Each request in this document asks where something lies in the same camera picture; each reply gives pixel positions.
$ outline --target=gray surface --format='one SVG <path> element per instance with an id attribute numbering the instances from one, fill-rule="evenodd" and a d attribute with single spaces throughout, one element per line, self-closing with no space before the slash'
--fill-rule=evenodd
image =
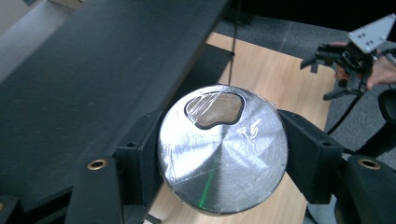
<path id="1" fill-rule="evenodd" d="M 67 20 L 72 12 L 73 10 L 68 8 L 43 1 L 11 29 L 0 35 L 0 58 L 2 59 L 0 60 L 0 82 Z M 231 36 L 233 23 L 222 21 L 215 31 Z M 237 37 L 300 58 L 311 56 L 320 43 L 347 40 L 345 31 L 264 17 L 255 17 L 251 24 L 241 25 Z M 395 48 L 396 44 L 388 42 L 382 47 Z M 345 147 L 361 146 L 384 123 L 379 114 L 376 97 L 385 88 L 385 86 L 375 87 L 368 92 L 332 137 Z M 339 119 L 349 106 L 351 98 L 332 100 L 326 130 Z M 394 151 L 380 157 L 380 160 L 393 168 L 396 167 Z M 315 221 L 307 216 L 304 223 L 315 223 Z"/>

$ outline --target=brushed metal surface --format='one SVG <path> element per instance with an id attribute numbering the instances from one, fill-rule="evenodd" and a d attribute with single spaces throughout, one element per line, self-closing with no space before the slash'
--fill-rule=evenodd
<path id="1" fill-rule="evenodd" d="M 231 109 L 240 110 L 239 115 Z M 196 125 L 200 117 L 215 124 Z M 274 192 L 285 173 L 288 146 L 271 102 L 251 91 L 216 85 L 187 94 L 168 111 L 159 157 L 163 178 L 180 200 L 209 215 L 229 215 Z"/>

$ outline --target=dark flat surface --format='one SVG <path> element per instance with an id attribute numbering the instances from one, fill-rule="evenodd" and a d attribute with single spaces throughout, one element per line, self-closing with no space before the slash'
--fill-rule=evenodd
<path id="1" fill-rule="evenodd" d="M 164 108 L 227 1 L 90 1 L 0 85 L 0 192 L 32 206 Z"/>

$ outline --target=wooden floor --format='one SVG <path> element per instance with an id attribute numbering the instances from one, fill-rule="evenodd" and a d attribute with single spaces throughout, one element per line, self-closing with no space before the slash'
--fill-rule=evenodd
<path id="1" fill-rule="evenodd" d="M 212 34 L 208 44 L 231 50 L 233 40 Z M 320 129 L 324 128 L 330 103 L 321 99 L 333 88 L 334 71 L 319 67 L 317 74 L 300 70 L 301 59 L 237 41 L 231 85 L 255 92 L 273 102 L 277 108 L 300 114 Z M 226 68 L 219 83 L 228 84 Z M 200 214 L 184 204 L 163 185 L 149 213 L 164 224 L 228 224 L 228 223 L 303 223 L 306 201 L 290 177 L 285 174 L 276 191 L 264 203 L 225 217 Z"/>

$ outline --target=light wood surface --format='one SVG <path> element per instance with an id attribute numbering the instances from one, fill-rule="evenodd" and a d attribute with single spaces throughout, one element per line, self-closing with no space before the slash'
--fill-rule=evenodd
<path id="1" fill-rule="evenodd" d="M 213 33 L 208 44 L 231 50 L 233 40 Z M 250 90 L 273 102 L 277 108 L 297 113 L 324 128 L 330 103 L 322 100 L 333 88 L 334 71 L 320 66 L 317 74 L 300 70 L 298 59 L 274 50 L 237 40 L 231 85 Z M 230 65 L 219 83 L 228 84 Z M 201 214 L 184 204 L 163 185 L 149 213 L 164 224 L 262 224 L 303 223 L 306 200 L 284 174 L 276 191 L 263 203 L 245 212 L 225 217 Z"/>

